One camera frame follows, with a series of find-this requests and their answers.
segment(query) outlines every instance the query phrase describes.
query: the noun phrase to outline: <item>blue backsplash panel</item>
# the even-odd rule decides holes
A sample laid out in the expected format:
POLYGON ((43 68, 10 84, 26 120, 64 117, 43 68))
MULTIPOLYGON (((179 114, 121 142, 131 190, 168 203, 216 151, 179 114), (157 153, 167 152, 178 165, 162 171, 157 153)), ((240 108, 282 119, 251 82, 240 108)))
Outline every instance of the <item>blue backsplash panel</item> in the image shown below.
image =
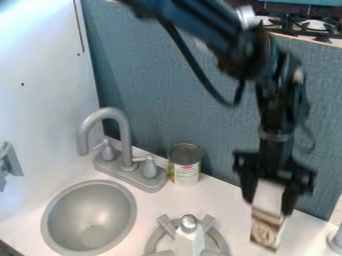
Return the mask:
MULTIPOLYGON (((84 0, 83 8, 100 105, 126 112, 133 144, 166 156, 175 143, 193 143, 207 152, 205 173, 238 185, 232 151, 258 147, 253 85, 241 106, 227 110, 201 87, 159 24, 141 22, 118 3, 84 0)), ((212 82, 232 98, 237 82, 221 74, 193 38, 184 37, 212 82)), ((312 103, 308 125, 317 139, 313 154, 295 151, 299 160, 319 172, 314 196, 300 199, 298 209, 328 219, 342 190, 342 49, 280 37, 277 41, 298 55, 307 69, 312 103)), ((105 129, 118 138, 114 123, 105 123, 105 129)), ((301 132, 296 137, 305 143, 301 132)))

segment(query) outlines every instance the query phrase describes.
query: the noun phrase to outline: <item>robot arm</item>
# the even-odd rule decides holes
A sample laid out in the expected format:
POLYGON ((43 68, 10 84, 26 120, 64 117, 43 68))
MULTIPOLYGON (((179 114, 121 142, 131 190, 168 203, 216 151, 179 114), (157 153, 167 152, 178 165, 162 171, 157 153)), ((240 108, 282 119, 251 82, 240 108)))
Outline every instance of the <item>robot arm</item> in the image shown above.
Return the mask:
POLYGON ((309 115, 301 62, 279 49, 253 26, 251 8, 233 11, 216 0, 121 0, 139 18, 156 19, 173 38, 207 91, 226 107, 236 106, 245 80, 256 83, 260 113, 259 151, 233 152, 244 199, 253 202, 259 179, 285 187, 282 213, 290 215, 298 197, 313 192, 315 172, 294 160, 294 130, 309 115), (215 54, 220 70, 241 81, 233 103, 211 85, 179 35, 177 26, 200 38, 215 54))

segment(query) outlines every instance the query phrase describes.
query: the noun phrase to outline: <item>white cabinet wall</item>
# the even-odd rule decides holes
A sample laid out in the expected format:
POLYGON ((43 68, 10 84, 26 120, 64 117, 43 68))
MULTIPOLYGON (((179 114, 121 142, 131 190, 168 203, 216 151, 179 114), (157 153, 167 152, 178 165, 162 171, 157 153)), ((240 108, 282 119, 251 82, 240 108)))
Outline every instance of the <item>white cabinet wall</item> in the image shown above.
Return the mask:
POLYGON ((7 177, 0 219, 77 157, 77 126, 98 107, 83 24, 76 1, 0 2, 0 142, 14 145, 25 174, 7 177))

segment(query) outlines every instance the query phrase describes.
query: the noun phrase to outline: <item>sink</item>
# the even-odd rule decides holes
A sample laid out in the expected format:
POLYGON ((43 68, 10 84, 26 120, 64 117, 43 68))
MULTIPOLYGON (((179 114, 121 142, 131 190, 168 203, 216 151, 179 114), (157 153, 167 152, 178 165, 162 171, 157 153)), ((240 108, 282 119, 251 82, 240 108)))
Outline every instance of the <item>sink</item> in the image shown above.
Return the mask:
POLYGON ((73 185, 47 206, 41 231, 51 249, 63 256, 98 255, 131 231, 137 206, 124 186, 106 180, 73 185))

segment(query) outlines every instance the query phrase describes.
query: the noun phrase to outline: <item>white countertop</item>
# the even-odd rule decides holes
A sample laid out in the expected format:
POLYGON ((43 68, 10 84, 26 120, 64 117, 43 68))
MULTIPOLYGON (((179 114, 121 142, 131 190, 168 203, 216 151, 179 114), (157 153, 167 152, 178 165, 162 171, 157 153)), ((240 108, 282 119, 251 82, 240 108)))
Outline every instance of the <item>white countertop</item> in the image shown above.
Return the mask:
MULTIPOLYGON (((135 156, 144 151, 134 149, 135 156)), ((138 216, 130 234, 115 248, 101 254, 118 256, 141 256, 145 243, 156 227, 156 219, 167 214, 179 218, 191 213, 202 219, 210 214, 217 220, 216 227, 226 238, 233 256, 275 255, 249 243, 251 225, 250 207, 243 201, 238 187, 203 175, 192 187, 179 187, 168 182, 154 194, 145 193, 120 180, 96 171, 92 167, 95 153, 79 158, 68 168, 56 171, 45 186, 31 196, 14 214, 0 220, 0 239, 25 256, 54 256, 43 241, 40 221, 50 200, 69 186, 93 179, 116 181, 128 188, 136 199, 138 216)), ((167 161, 157 158, 156 162, 167 166, 167 161)), ((295 211, 289 218, 284 238, 276 255, 279 256, 335 256, 326 245, 326 236, 336 226, 307 214, 295 211)))

